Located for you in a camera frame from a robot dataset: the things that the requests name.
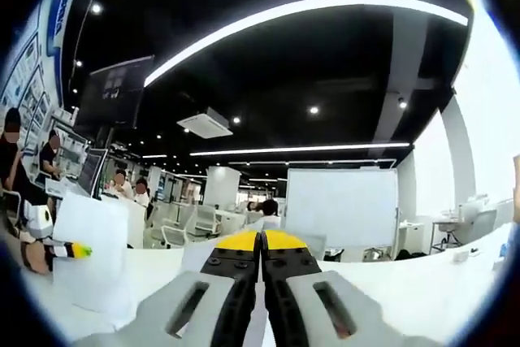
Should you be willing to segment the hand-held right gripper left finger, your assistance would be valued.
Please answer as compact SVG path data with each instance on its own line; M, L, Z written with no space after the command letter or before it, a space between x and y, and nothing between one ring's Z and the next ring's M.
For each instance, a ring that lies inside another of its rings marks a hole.
M136 318L77 346L241 346L256 301L260 234L220 241L200 271L185 271L147 297Z

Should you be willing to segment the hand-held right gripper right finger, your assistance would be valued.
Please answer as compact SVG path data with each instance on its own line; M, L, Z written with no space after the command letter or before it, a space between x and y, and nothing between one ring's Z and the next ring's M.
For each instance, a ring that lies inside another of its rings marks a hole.
M435 346L384 320L381 305L336 271L322 271L300 238L262 232L265 305L278 346Z

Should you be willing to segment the person's left hand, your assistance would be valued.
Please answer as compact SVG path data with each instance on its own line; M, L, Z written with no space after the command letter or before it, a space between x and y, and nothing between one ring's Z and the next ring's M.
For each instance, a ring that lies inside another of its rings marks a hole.
M44 245L40 241L28 243L22 241L20 243L20 255L23 265L40 275L51 273L51 267L46 259Z

